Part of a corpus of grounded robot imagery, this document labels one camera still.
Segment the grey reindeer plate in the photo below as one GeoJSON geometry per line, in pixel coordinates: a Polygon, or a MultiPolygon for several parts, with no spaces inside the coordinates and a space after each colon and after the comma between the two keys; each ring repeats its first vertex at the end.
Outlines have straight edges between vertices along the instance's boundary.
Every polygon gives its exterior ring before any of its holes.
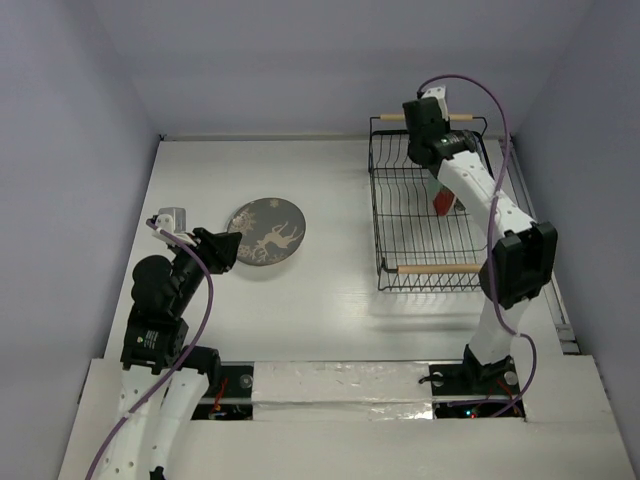
{"type": "Polygon", "coordinates": [[[264,197],[234,212],[228,232],[239,232],[242,239],[237,259],[249,266],[270,266],[291,257],[306,234],[302,210],[289,200],[264,197]]]}

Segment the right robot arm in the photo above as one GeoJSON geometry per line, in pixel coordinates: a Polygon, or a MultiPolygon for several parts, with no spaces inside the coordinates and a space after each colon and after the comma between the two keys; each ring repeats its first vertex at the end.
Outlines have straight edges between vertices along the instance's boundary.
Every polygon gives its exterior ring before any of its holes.
{"type": "Polygon", "coordinates": [[[483,166],[474,135],[450,126],[442,94],[403,104],[410,160],[461,201],[487,236],[479,272],[485,304],[463,360],[442,374],[470,395],[481,395],[503,377],[511,344],[532,299],[550,282],[558,233],[522,211],[483,166]]]}

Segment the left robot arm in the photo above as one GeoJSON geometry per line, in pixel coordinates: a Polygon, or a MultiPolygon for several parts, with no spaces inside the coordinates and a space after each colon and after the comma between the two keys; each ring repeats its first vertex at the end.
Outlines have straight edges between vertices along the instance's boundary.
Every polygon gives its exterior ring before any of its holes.
{"type": "Polygon", "coordinates": [[[118,418],[98,448],[88,479],[167,479],[187,425],[204,395],[222,388],[217,350],[202,347],[203,334],[183,314],[201,284],[207,286],[203,317],[213,308],[213,276],[231,270],[242,235],[204,228],[176,233],[167,216],[148,219],[174,257],[152,255],[134,267],[123,348],[118,418]]]}

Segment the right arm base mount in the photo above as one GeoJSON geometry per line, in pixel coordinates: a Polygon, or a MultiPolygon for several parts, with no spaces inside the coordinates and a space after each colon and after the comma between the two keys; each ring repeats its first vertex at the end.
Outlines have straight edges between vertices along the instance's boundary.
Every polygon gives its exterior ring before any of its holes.
{"type": "Polygon", "coordinates": [[[515,364],[510,355],[482,364],[466,346],[454,363],[431,363],[418,380],[429,385],[437,418],[526,417],[515,364]]]}

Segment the teal and red plate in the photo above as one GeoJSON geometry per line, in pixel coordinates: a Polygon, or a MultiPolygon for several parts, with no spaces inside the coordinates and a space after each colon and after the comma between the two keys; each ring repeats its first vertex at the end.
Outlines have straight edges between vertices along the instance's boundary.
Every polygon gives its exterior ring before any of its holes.
{"type": "Polygon", "coordinates": [[[448,215],[456,202],[456,196],[432,174],[427,178],[427,193],[435,214],[438,217],[448,215]]]}

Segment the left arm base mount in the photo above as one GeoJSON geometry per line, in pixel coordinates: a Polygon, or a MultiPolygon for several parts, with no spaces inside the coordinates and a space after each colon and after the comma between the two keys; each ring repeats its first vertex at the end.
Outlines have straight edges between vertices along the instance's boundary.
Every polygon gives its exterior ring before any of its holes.
{"type": "Polygon", "coordinates": [[[253,363],[223,363],[219,385],[196,406],[192,420],[243,421],[253,418],[253,363]]]}

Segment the blue speckled plate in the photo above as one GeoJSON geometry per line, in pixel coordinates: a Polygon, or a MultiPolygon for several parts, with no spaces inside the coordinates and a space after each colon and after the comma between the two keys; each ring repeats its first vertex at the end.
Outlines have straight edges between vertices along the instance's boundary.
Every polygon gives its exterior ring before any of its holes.
{"type": "Polygon", "coordinates": [[[466,211],[466,207],[465,205],[460,201],[459,198],[457,198],[454,202],[454,209],[457,212],[465,212],[466,211]]]}

